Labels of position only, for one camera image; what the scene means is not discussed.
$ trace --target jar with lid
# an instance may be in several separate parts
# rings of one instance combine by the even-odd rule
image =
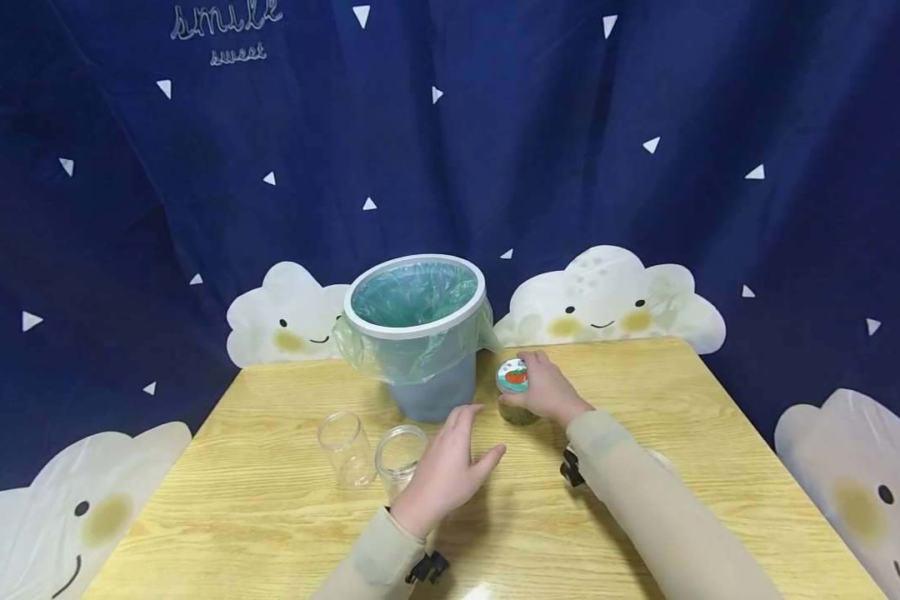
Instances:
[[[527,379],[527,364],[521,358],[504,361],[497,370],[497,389],[500,393],[524,393],[530,387]],[[531,425],[540,417],[519,406],[508,406],[497,402],[497,410],[507,423],[512,425]]]

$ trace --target person's left hand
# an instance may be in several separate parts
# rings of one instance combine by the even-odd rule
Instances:
[[[507,451],[499,443],[479,462],[472,462],[473,417],[482,410],[482,404],[453,409],[437,436],[427,444],[413,478],[393,499],[393,519],[413,536],[424,539],[452,510],[473,498]]]

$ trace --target jar label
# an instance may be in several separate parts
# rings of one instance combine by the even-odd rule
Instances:
[[[497,370],[497,383],[509,392],[526,392],[527,364],[521,358],[507,360]]]

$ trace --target hand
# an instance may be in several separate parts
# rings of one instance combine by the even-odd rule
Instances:
[[[527,363],[527,391],[504,393],[501,403],[526,408],[534,415],[557,422],[563,429],[578,415],[594,410],[543,350],[517,355]]]
[[[393,499],[391,516],[412,535],[424,539],[452,510],[467,504],[507,451],[499,443],[472,462],[470,432],[474,415],[482,410],[482,404],[453,409],[427,444],[413,478]]]

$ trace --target cloud cutout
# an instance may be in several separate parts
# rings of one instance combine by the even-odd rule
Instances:
[[[900,600],[900,417],[837,390],[821,408],[791,406],[773,437],[800,487],[887,597]]]
[[[340,355],[331,330],[349,287],[320,286],[296,262],[273,265],[262,286],[237,297],[227,310],[230,360],[248,367]]]
[[[0,598],[80,598],[191,437],[180,422],[98,433],[0,492]]]
[[[494,327],[505,346],[676,336],[698,354],[715,353],[727,326],[673,264],[644,267],[626,248],[589,248],[563,271],[538,274],[511,298]]]

